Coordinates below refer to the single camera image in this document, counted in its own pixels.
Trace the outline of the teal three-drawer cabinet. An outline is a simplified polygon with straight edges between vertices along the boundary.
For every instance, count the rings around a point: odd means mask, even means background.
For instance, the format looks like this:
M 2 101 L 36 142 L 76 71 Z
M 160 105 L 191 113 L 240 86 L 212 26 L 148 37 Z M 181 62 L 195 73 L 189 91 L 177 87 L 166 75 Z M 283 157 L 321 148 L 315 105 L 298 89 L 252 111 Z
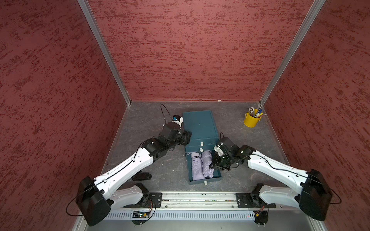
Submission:
M 212 111 L 193 111 L 183 113 L 183 128 L 192 133 L 189 144 L 185 147 L 189 184 L 203 184 L 204 182 L 217 182 L 222 179 L 221 172 L 216 170 L 214 177 L 195 180 L 192 173 L 191 153 L 201 154 L 204 151 L 212 151 L 217 141 L 219 133 L 214 121 Z

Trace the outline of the lilac umbrella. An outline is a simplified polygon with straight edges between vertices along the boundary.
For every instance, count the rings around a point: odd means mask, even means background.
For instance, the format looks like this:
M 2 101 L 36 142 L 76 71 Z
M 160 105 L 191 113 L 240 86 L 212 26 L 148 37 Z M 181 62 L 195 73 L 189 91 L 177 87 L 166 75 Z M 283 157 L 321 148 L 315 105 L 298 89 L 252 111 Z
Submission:
M 205 178 L 213 178 L 214 177 L 214 169 L 210 168 L 212 164 L 212 152 L 210 150 L 204 151 L 201 154 L 202 158 L 202 174 Z
M 202 173 L 202 159 L 199 153 L 192 153 L 191 154 L 192 160 L 192 178 L 193 181 L 203 180 L 205 179 Z

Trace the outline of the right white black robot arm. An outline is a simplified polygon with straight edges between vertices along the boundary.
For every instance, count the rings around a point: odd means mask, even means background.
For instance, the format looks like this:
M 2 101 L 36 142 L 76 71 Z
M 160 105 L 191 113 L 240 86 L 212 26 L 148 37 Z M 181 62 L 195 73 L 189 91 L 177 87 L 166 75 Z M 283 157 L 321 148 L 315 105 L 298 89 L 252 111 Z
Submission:
M 248 168 L 260 171 L 284 184 L 284 187 L 257 184 L 247 195 L 249 207 L 263 209 L 279 204 L 299 208 L 309 217 L 319 221 L 326 219 L 332 192 L 319 171 L 305 171 L 285 165 L 250 146 L 238 147 L 228 137 L 221 138 L 214 146 L 210 168 L 231 170 L 243 163 L 246 163 Z

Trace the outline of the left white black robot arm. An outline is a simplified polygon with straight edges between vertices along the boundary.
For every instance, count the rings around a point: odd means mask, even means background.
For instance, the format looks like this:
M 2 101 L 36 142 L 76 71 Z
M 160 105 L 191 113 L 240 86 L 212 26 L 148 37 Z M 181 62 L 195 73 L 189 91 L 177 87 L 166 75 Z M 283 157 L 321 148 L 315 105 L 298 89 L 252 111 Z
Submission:
M 87 176 L 81 180 L 75 202 L 87 224 L 98 224 L 113 208 L 138 204 L 144 195 L 143 187 L 119 188 L 170 149 L 189 144 L 191 135 L 191 132 L 182 130 L 180 122 L 168 122 L 157 138 L 142 142 L 136 152 L 119 165 L 94 179 Z

